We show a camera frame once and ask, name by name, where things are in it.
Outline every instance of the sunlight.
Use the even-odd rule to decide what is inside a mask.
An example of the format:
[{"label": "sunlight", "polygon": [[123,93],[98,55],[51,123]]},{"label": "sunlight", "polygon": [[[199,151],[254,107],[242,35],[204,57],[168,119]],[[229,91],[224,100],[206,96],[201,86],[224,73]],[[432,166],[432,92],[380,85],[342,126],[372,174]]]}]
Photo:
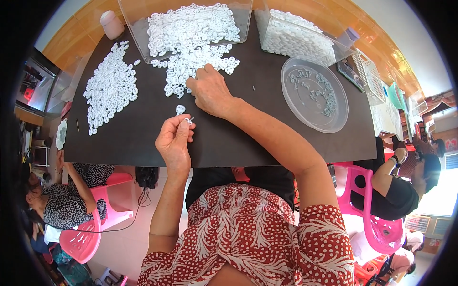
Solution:
[{"label": "sunlight", "polygon": [[457,199],[458,168],[442,170],[437,186],[423,196],[414,213],[451,216]]}]

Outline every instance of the pink cup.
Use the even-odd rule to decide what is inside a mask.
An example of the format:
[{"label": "pink cup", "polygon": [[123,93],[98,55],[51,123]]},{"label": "pink cup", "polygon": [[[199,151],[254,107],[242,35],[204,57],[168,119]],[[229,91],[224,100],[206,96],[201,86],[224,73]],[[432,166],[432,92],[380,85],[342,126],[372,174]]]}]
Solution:
[{"label": "pink cup", "polygon": [[100,24],[110,40],[118,38],[124,32],[124,25],[113,11],[104,12],[100,17]]}]

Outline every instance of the black wristwatch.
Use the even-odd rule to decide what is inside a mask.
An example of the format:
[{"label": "black wristwatch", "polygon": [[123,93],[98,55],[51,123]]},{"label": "black wristwatch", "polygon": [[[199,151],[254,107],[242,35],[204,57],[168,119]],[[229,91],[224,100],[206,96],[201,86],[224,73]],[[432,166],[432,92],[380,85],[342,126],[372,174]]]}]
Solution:
[{"label": "black wristwatch", "polygon": [[396,160],[396,165],[395,165],[395,168],[399,168],[401,167],[401,164],[399,164],[399,159],[398,159],[398,156],[396,155],[393,155],[391,156],[391,158],[394,158]]}]

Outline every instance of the green plastic basket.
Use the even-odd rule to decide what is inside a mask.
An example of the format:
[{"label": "green plastic basket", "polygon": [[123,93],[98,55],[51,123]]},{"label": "green plastic basket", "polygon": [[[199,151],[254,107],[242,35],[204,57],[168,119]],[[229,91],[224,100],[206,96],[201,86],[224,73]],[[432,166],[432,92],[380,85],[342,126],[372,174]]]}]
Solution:
[{"label": "green plastic basket", "polygon": [[388,98],[397,109],[405,109],[405,102],[402,96],[402,91],[396,82],[393,82],[393,84],[388,88]]}]

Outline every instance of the white plastic basket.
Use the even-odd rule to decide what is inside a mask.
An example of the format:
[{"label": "white plastic basket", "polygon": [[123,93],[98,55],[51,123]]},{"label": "white plastic basket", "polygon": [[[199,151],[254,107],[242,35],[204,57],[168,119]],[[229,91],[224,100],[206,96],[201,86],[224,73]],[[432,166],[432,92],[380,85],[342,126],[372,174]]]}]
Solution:
[{"label": "white plastic basket", "polygon": [[380,80],[380,75],[374,62],[359,49],[356,49],[352,58],[363,80],[369,104],[379,105],[386,103],[387,98],[383,92],[382,81]]}]

